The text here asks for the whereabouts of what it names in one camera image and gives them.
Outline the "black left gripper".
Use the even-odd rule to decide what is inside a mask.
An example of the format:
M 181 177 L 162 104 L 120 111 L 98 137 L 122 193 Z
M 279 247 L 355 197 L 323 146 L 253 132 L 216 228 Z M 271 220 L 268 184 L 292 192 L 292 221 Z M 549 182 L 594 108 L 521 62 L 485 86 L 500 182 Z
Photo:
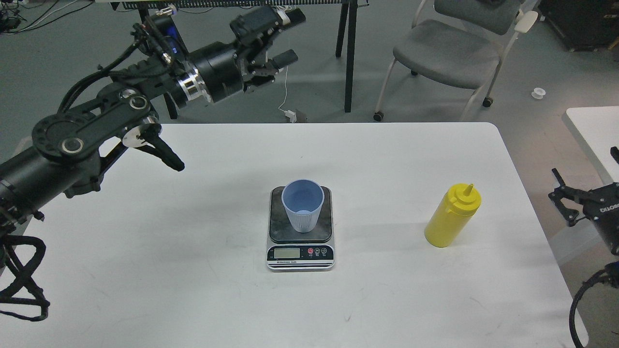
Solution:
M 273 58 L 267 58 L 267 52 L 280 33 L 306 21 L 301 9 L 286 12 L 270 6 L 234 18 L 230 22 L 234 44 L 214 42 L 186 56 L 184 97 L 217 103 L 235 93 L 251 93 L 272 84 L 299 57 L 292 49 Z M 235 57 L 240 59 L 239 66 Z

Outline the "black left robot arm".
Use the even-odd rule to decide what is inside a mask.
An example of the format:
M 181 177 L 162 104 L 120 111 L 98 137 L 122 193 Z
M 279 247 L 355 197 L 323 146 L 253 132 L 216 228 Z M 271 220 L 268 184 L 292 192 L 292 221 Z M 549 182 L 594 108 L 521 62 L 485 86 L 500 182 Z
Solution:
M 1 267 L 14 276 L 1 302 L 40 309 L 33 317 L 6 315 L 33 322 L 48 317 L 49 301 L 32 277 L 46 247 L 35 236 L 15 235 L 18 224 L 44 220 L 40 209 L 60 194 L 100 191 L 104 174 L 128 148 L 182 171 L 184 163 L 161 138 L 153 99 L 164 96 L 175 118 L 189 101 L 217 103 L 271 84 L 298 57 L 288 49 L 268 58 L 268 49 L 283 31 L 307 19 L 300 9 L 256 7 L 230 22 L 234 41 L 190 52 L 173 22 L 176 13 L 170 5 L 134 24 L 132 44 L 77 82 L 57 112 L 34 126 L 33 145 L 1 165 Z

